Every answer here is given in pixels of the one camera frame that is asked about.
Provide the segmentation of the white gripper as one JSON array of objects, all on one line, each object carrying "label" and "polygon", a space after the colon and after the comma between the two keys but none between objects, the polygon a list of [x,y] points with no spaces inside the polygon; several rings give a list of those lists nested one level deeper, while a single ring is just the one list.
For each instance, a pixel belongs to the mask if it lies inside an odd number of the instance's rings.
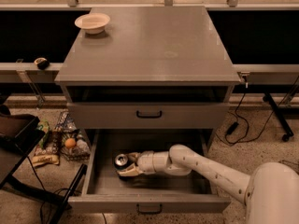
[{"label": "white gripper", "polygon": [[118,170],[119,176],[133,177],[144,174],[153,174],[155,172],[153,166],[153,151],[145,151],[141,154],[139,152],[132,152],[128,154],[128,159],[131,162],[137,162],[131,164],[125,169]]}]

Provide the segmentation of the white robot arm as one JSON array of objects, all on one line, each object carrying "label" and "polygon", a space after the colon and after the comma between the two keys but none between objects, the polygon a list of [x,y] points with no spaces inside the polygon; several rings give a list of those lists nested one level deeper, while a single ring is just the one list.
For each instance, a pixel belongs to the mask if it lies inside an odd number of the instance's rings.
[{"label": "white robot arm", "polygon": [[173,145],[167,151],[119,154],[114,165],[121,177],[195,171],[246,206],[246,224],[299,224],[299,174],[279,162],[264,163],[246,175]]}]

